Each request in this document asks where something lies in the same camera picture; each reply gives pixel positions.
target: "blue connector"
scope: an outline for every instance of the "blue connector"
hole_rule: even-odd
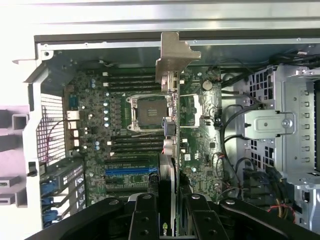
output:
[[[149,174],[157,171],[157,167],[114,168],[106,169],[105,175]]]
[[[53,193],[56,190],[56,183],[54,181],[43,183],[40,185],[41,195],[47,195]]]
[[[51,196],[44,197],[44,198],[41,199],[41,203],[44,206],[51,205],[51,204],[54,203],[54,198],[51,197]]]
[[[42,218],[43,218],[44,223],[54,221],[57,219],[57,217],[58,217],[57,210],[48,210],[42,214]]]

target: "expansion card bracket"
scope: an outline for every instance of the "expansion card bracket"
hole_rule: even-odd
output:
[[[253,110],[244,115],[244,120],[245,137],[250,139],[274,139],[295,132],[295,115],[291,112]]]
[[[179,41],[179,33],[163,32],[160,58],[155,63],[155,81],[161,83],[163,92],[177,90],[177,75],[171,77],[168,73],[180,74],[192,61],[200,58],[200,51],[192,51],[186,41]]]

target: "white label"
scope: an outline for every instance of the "white label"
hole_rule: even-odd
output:
[[[191,156],[190,156],[190,154],[185,154],[185,155],[184,155],[184,160],[185,160],[185,161],[191,161]]]

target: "perforated metal panel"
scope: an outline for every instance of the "perforated metal panel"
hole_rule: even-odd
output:
[[[268,109],[274,109],[274,67],[258,71],[249,77],[249,93],[254,98],[266,104]],[[266,165],[275,165],[275,139],[251,140],[249,144],[250,157],[260,170]]]
[[[273,139],[250,141],[250,157],[256,167],[265,170],[266,165],[275,166],[275,147]]]
[[[261,102],[274,99],[273,68],[267,68],[252,75],[249,81],[250,95]]]
[[[54,164],[66,157],[63,102],[59,96],[41,94],[42,119],[37,128],[40,162]]]

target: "green circuit board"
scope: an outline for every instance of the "green circuit board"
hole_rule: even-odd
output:
[[[213,200],[222,189],[223,166],[216,169],[213,158],[220,150],[220,137],[210,120],[200,117],[214,115],[221,107],[219,77],[217,72],[208,73],[208,67],[189,67],[180,76],[180,169],[195,193]],[[208,79],[215,84],[204,91],[201,86]],[[81,112],[77,139],[85,161],[87,204],[146,192],[165,138],[159,120],[166,114],[166,98],[155,82],[155,68],[82,70],[66,89],[67,110]],[[128,99],[134,96],[139,98],[133,113]],[[138,132],[130,130],[133,114],[139,119]]]

